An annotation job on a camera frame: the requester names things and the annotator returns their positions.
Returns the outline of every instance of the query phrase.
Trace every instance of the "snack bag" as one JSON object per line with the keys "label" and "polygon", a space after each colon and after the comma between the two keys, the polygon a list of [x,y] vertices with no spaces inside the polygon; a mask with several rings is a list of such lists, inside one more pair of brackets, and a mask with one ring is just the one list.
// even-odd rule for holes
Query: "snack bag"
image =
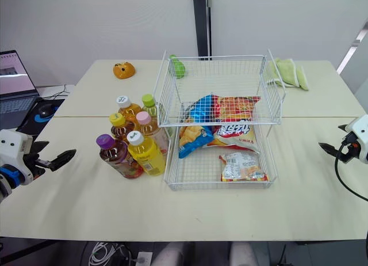
{"label": "snack bag", "polygon": [[254,105],[259,96],[220,97],[213,96],[213,115],[217,122],[239,121],[252,119]]}
{"label": "snack bag", "polygon": [[198,147],[213,140],[208,126],[181,127],[179,132],[179,158],[185,158]]}
{"label": "snack bag", "polygon": [[[186,110],[185,122],[210,122],[212,110],[212,95],[207,95]],[[181,127],[179,131],[179,158],[185,158],[198,147],[213,140],[209,126]]]}
{"label": "snack bag", "polygon": [[245,123],[244,120],[241,120],[239,124],[214,126],[214,140],[208,143],[206,147],[229,146],[234,149],[250,149],[259,152],[254,128],[252,125]]}
{"label": "snack bag", "polygon": [[225,165],[221,181],[268,181],[255,152],[236,152],[220,155],[218,158]]}

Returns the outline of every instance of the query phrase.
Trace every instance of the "blue snack bag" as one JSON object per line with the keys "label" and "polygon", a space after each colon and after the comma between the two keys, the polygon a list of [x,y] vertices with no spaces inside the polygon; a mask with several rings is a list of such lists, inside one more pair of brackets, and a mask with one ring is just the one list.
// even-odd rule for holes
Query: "blue snack bag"
{"label": "blue snack bag", "polygon": [[[207,95],[188,107],[185,122],[210,122],[212,110],[212,95]],[[179,132],[179,158],[185,158],[195,149],[213,140],[210,126],[181,127]]]}

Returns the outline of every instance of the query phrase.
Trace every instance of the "power strip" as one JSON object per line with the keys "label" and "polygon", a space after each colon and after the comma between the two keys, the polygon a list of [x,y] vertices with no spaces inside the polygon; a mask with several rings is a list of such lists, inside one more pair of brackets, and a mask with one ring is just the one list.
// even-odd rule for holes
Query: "power strip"
{"label": "power strip", "polygon": [[150,266],[152,260],[152,252],[139,252],[137,256],[136,266]]}

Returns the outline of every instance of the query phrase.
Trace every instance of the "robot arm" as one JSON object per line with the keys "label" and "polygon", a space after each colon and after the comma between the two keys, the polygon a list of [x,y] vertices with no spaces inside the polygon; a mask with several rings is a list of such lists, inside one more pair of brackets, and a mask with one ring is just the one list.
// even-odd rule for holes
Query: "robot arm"
{"label": "robot arm", "polygon": [[12,189],[27,185],[45,173],[44,168],[55,171],[75,155],[76,150],[67,150],[53,161],[39,159],[39,152],[47,141],[33,142],[30,135],[21,132],[0,131],[0,202]]}
{"label": "robot arm", "polygon": [[[368,164],[368,115],[363,115],[353,120],[348,125],[341,125],[339,128],[348,134],[344,137],[343,144],[347,145],[348,152],[341,153],[339,159],[345,164],[352,158],[357,158],[364,164]],[[337,149],[327,143],[319,143],[322,149],[336,157]]]}

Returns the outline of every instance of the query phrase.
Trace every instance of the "cloth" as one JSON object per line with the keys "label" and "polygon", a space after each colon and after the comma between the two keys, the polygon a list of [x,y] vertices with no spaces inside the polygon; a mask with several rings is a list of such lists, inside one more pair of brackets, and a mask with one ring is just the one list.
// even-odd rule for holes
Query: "cloth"
{"label": "cloth", "polygon": [[[281,60],[280,58],[276,58],[275,64],[286,87],[309,90],[308,80],[305,76],[303,67],[296,66],[293,59]],[[277,70],[274,63],[269,62],[266,71],[272,79],[268,82],[275,82],[277,85],[281,86]]]}

